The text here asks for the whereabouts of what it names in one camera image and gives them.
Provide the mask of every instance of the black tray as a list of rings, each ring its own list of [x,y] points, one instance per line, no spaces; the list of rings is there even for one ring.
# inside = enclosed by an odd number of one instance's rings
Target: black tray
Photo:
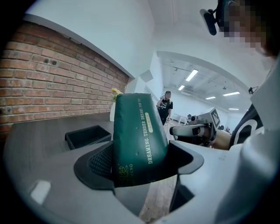
[[[78,149],[86,145],[106,142],[111,140],[111,133],[101,128],[99,125],[67,132],[65,140],[71,150]]]

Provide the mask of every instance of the white vase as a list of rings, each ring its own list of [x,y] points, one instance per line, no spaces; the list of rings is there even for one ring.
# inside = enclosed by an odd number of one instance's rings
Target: white vase
[[[115,107],[116,107],[116,103],[113,102],[113,105],[112,105],[111,111],[110,111],[110,121],[114,121],[114,118],[115,118]]]

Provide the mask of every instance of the green packaging bag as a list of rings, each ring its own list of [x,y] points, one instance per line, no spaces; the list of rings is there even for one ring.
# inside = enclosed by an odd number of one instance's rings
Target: green packaging bag
[[[150,94],[118,95],[113,140],[115,187],[162,179],[168,141]]]

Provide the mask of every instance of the mesh grill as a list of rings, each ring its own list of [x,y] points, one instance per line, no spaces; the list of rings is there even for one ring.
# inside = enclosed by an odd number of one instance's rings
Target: mesh grill
[[[92,156],[88,160],[88,166],[91,172],[111,180],[112,153],[113,145],[110,145],[100,153]]]

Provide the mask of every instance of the person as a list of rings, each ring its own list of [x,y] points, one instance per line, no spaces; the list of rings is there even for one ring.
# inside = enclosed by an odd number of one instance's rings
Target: person
[[[278,31],[277,7],[271,3],[255,0],[220,0],[216,17],[219,16],[221,31],[227,36],[238,35],[251,47],[279,63],[280,36]],[[250,106],[232,135],[218,130],[211,142],[213,148],[229,150],[232,145],[243,143],[257,130],[263,129],[262,121],[254,108]],[[209,137],[209,131],[203,135]]]
[[[171,118],[171,111],[173,109],[173,102],[171,100],[171,92],[166,91],[165,95],[157,102],[157,110],[161,118],[162,125],[165,124],[166,119]]]

